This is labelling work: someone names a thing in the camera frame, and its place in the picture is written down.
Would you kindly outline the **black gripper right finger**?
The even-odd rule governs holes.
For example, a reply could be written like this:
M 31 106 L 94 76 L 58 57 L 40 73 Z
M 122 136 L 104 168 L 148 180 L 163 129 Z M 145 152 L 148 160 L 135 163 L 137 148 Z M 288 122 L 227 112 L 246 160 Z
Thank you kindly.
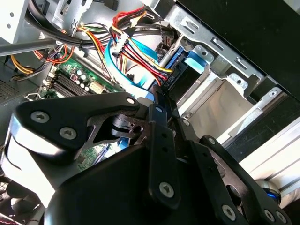
M 193 211 L 204 225 L 290 225 L 291 219 L 212 136 L 197 137 L 192 125 L 164 94 L 169 124 L 175 129 L 180 185 L 188 185 Z

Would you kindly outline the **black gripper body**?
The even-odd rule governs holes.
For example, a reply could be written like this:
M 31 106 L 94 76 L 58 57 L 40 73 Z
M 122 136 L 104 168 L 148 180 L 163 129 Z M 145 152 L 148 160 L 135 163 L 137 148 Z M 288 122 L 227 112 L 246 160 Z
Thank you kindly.
M 148 192 L 150 155 L 131 147 L 65 181 L 44 215 L 46 225 L 223 225 L 194 158 L 199 144 L 187 144 L 188 162 L 177 161 L 181 200 L 172 210 Z

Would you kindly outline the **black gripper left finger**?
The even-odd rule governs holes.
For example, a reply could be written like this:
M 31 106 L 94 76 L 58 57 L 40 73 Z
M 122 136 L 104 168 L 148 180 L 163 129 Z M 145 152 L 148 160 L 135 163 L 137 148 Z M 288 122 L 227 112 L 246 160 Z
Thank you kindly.
M 176 209 L 180 189 L 173 131 L 168 127 L 166 107 L 158 100 L 145 106 L 126 92 L 19 105 L 10 122 L 10 163 L 16 168 L 11 178 L 35 192 L 48 207 L 56 190 L 82 173 L 77 162 L 83 150 L 125 136 L 134 143 L 121 152 L 143 147 L 150 155 L 148 192 L 151 198 Z

